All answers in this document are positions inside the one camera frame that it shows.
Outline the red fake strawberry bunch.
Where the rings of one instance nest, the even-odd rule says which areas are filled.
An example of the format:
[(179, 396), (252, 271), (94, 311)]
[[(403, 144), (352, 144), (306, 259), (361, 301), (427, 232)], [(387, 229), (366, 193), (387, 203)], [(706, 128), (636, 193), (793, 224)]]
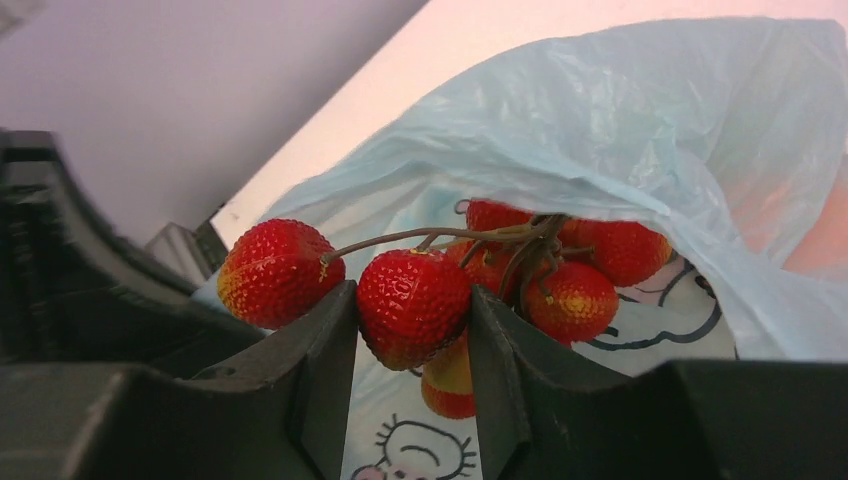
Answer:
[(662, 234), (636, 222), (534, 213), (484, 198), (458, 209), (461, 228), (419, 228), (343, 248), (299, 220), (262, 222), (228, 253), (217, 295), (239, 320), (277, 330), (344, 280), (347, 256), (379, 247), (357, 282), (362, 338), (386, 368), (421, 370), (421, 395), (434, 413), (465, 419), (476, 412), (467, 339), (474, 287), (571, 346), (604, 333), (619, 290), (654, 276), (672, 254)]

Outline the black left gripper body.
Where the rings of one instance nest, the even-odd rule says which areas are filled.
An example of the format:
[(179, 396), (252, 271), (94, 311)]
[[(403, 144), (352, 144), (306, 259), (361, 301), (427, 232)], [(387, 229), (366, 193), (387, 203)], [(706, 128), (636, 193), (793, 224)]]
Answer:
[(1, 360), (136, 362), (189, 378), (262, 334), (118, 236), (52, 134), (1, 133)]

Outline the blue printed plastic bag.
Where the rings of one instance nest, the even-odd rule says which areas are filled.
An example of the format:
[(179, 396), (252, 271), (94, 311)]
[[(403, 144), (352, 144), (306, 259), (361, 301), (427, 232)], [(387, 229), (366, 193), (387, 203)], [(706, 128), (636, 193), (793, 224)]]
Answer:
[[(724, 188), (846, 155), (847, 48), (832, 20), (663, 20), (529, 43), (444, 83), (328, 171), (284, 193), (344, 246), (456, 227), (455, 204), (637, 220), (676, 251), (612, 331), (573, 350), (637, 377), (675, 360), (843, 364), (847, 279), (751, 252)], [(418, 379), (357, 351), (343, 479), (487, 479), (476, 417), (442, 419)]]

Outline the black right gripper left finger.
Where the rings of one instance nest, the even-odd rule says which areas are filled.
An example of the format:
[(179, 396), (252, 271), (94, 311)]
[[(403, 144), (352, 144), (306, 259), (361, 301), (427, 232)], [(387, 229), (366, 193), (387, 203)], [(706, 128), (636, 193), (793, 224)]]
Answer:
[(5, 479), (337, 479), (356, 284), (190, 380), (120, 363), (1, 370)]

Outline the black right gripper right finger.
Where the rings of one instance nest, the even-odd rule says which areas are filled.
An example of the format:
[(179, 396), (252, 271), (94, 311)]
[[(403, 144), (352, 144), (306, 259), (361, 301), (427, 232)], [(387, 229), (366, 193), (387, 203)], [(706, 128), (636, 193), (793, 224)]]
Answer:
[(487, 479), (843, 479), (843, 364), (597, 364), (474, 287), (469, 356)]

